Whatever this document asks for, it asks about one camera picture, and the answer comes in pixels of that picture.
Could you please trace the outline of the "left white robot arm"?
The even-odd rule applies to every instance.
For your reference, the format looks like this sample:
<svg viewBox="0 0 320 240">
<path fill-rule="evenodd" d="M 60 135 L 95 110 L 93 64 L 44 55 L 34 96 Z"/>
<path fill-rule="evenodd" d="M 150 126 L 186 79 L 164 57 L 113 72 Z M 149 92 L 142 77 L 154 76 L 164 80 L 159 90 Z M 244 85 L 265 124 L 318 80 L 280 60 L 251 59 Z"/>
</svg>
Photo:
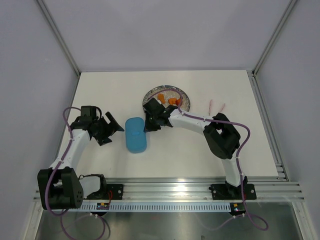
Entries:
<svg viewBox="0 0 320 240">
<path fill-rule="evenodd" d="M 122 185 L 108 186 L 101 173 L 77 176 L 76 168 L 82 154 L 92 139 L 99 146 L 111 143 L 111 136 L 124 129 L 117 123 L 110 112 L 102 113 L 97 106 L 82 106 L 79 116 L 67 124 L 69 140 L 63 153 L 48 169 L 41 169 L 37 182 L 41 204 L 44 210 L 54 213 L 78 209 L 83 200 L 122 199 L 119 193 Z"/>
</svg>

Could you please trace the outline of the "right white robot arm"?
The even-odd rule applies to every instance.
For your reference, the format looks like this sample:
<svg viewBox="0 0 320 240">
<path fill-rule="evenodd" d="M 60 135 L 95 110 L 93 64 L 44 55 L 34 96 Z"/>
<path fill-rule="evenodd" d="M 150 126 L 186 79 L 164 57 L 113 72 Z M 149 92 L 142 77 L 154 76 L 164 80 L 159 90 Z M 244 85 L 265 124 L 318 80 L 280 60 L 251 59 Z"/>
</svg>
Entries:
<svg viewBox="0 0 320 240">
<path fill-rule="evenodd" d="M 211 185 L 212 194 L 219 194 L 223 199 L 244 199 L 245 186 L 248 182 L 239 161 L 241 135 L 226 115 L 218 113 L 211 119 L 191 115 L 178 106 L 164 107 L 151 98 L 144 105 L 145 132 L 155 132 L 162 127 L 182 128 L 204 136 L 210 151 L 221 159 L 225 184 Z"/>
</svg>

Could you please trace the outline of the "blue lunch box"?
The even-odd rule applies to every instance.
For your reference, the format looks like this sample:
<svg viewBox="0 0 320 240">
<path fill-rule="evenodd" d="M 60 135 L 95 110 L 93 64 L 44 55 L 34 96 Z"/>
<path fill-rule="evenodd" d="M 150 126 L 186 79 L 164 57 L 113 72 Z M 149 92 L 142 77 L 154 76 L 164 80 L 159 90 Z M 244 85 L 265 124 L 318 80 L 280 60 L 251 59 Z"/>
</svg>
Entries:
<svg viewBox="0 0 320 240">
<path fill-rule="evenodd" d="M 147 149 L 147 145 L 141 145 L 141 146 L 130 145 L 127 147 L 127 149 L 132 154 L 139 154 L 139 153 L 143 153 Z"/>
</svg>

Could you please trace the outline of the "pink handled metal tongs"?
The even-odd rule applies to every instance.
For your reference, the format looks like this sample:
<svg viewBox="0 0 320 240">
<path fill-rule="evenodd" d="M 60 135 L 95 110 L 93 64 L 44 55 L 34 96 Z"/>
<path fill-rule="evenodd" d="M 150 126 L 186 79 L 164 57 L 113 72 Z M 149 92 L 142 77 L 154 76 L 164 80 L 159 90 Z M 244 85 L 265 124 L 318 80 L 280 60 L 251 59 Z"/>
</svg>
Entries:
<svg viewBox="0 0 320 240">
<path fill-rule="evenodd" d="M 216 114 L 221 113 L 225 106 L 226 104 L 224 102 L 211 99 L 209 101 L 208 115 L 215 116 Z"/>
</svg>

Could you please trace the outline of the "blue lunch box lid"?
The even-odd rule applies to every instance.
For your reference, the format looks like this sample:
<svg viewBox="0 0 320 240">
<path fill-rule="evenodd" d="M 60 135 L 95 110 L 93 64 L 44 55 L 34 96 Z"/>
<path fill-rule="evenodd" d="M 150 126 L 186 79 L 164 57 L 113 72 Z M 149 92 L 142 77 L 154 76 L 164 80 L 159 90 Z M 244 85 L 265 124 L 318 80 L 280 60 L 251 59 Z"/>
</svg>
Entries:
<svg viewBox="0 0 320 240">
<path fill-rule="evenodd" d="M 144 128 L 145 121 L 141 117 L 132 117 L 125 122 L 126 148 L 129 146 L 147 145 L 147 137 Z"/>
</svg>

